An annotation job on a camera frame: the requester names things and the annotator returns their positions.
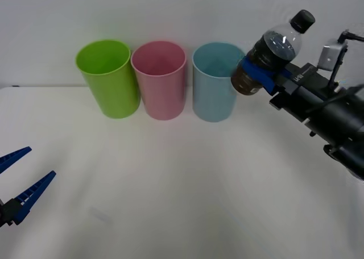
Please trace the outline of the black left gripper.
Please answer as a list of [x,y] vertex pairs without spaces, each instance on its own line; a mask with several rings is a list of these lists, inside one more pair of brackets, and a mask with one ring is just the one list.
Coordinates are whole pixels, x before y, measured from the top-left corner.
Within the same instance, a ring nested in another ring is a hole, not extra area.
[[[0,157],[0,173],[3,173],[11,165],[31,151],[31,147],[25,147]],[[17,197],[10,199],[6,203],[3,203],[1,200],[0,227],[5,224],[11,226],[13,223],[19,225],[29,214],[33,205],[40,198],[55,176],[56,172],[51,171]]]

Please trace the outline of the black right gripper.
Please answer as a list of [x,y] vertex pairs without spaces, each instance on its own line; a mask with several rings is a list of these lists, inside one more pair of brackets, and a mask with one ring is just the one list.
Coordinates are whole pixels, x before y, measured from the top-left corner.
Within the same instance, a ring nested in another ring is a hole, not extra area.
[[284,109],[300,122],[315,117],[343,122],[340,101],[334,99],[343,94],[343,88],[337,82],[330,84],[312,64],[307,63],[302,68],[287,64],[283,70],[272,72],[256,66],[245,56],[241,67],[269,95],[278,92],[270,100],[270,105],[277,110]]

